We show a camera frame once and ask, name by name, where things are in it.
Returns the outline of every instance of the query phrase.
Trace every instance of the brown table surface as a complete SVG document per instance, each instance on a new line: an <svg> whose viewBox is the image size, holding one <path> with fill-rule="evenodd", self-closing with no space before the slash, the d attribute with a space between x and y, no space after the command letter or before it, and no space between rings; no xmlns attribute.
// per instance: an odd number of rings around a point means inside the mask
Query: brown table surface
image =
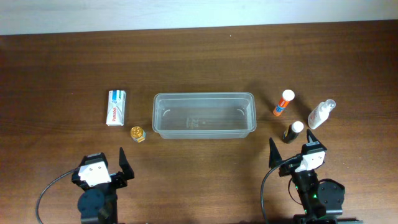
<svg viewBox="0 0 398 224"><path fill-rule="evenodd" d="M346 187L342 218L398 218L398 22L342 22L0 37L0 222L35 223L44 187L104 152L116 172L119 147L136 173L118 190L119 222L263 222L261 181L273 137L283 158L299 153L280 137L319 102L337 107L313 131L328 148L318 177ZM127 92L124 126L105 125L108 90ZM296 98L272 114L285 89ZM152 130L157 93L247 91L257 129L245 139L167 140ZM141 126L147 139L129 137ZM273 219L303 213L289 177L270 176ZM298 197L292 186L293 196ZM70 176L44 195L45 223L79 223L83 191Z"/></svg>

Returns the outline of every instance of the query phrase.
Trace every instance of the white glue bottle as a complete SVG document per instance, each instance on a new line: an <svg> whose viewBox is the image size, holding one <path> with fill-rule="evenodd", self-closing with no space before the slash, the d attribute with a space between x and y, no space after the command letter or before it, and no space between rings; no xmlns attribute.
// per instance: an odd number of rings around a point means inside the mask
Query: white glue bottle
<svg viewBox="0 0 398 224"><path fill-rule="evenodd" d="M308 116L308 126L311 129L317 128L329 117L329 113L336 107L334 100L321 102Z"/></svg>

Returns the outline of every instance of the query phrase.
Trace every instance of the white wall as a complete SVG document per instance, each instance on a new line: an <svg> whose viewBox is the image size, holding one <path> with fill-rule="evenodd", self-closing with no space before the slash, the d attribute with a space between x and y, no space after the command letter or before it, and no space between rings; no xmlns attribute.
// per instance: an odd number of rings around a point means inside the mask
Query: white wall
<svg viewBox="0 0 398 224"><path fill-rule="evenodd" d="M398 19L398 0L0 0L0 34Z"/></svg>

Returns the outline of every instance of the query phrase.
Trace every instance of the gold cap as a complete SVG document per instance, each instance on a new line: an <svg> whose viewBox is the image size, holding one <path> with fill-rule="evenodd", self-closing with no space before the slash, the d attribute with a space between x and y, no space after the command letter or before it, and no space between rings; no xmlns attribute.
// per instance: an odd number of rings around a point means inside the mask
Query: gold cap
<svg viewBox="0 0 398 224"><path fill-rule="evenodd" d="M133 127L130 131L130 135L132 138L139 138L144 134L144 130L138 126Z"/></svg>

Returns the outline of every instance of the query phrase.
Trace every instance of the bottle cap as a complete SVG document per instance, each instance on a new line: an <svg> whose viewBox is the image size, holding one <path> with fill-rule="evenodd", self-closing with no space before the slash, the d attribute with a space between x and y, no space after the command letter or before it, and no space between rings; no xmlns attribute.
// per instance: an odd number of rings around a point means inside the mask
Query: bottle cap
<svg viewBox="0 0 398 224"><path fill-rule="evenodd" d="M130 135L132 138L139 138L144 134L144 130L138 126L133 127L130 131Z"/></svg>
<svg viewBox="0 0 398 224"><path fill-rule="evenodd" d="M286 100L286 101L292 101L294 99L294 92L292 90L285 90L282 93L282 97Z"/></svg>
<svg viewBox="0 0 398 224"><path fill-rule="evenodd" d="M300 121L296 121L292 124L292 131L294 131L295 133L299 133L303 131L303 129L304 129L304 124Z"/></svg>
<svg viewBox="0 0 398 224"><path fill-rule="evenodd" d="M335 108L335 107L336 107L336 102L335 102L334 100L329 99L329 100L326 100L326 101L324 102L324 104L323 104L322 107L321 107L321 111L322 111L322 112L327 112L327 113L329 113L329 112L331 112L331 111L333 110L333 108Z"/></svg>

